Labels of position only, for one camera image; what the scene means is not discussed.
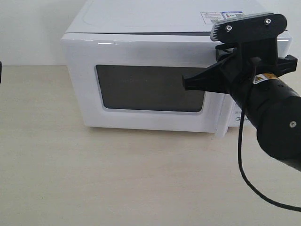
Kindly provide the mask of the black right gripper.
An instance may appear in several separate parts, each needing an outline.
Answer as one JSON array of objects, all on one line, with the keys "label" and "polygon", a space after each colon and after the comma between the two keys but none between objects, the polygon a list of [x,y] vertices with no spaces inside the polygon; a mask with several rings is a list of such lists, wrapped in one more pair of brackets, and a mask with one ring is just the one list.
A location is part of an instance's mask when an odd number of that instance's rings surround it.
[{"label": "black right gripper", "polygon": [[296,57],[279,57],[277,75],[258,57],[249,59],[247,68],[240,72],[236,62],[232,60],[234,57],[234,53],[227,53],[203,72],[192,76],[183,75],[184,89],[229,94],[246,113],[301,111],[300,95],[280,79],[281,76],[296,71]]}]

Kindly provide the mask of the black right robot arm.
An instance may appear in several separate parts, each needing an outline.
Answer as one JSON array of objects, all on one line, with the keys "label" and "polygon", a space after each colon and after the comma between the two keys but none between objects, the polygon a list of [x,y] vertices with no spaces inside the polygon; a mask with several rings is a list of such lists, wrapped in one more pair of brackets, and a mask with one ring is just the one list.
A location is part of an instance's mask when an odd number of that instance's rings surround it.
[{"label": "black right robot arm", "polygon": [[229,94],[256,128],[257,141],[270,157],[301,169],[301,97],[276,77],[278,69],[252,57],[238,68],[228,57],[194,76],[184,76],[186,90]]}]

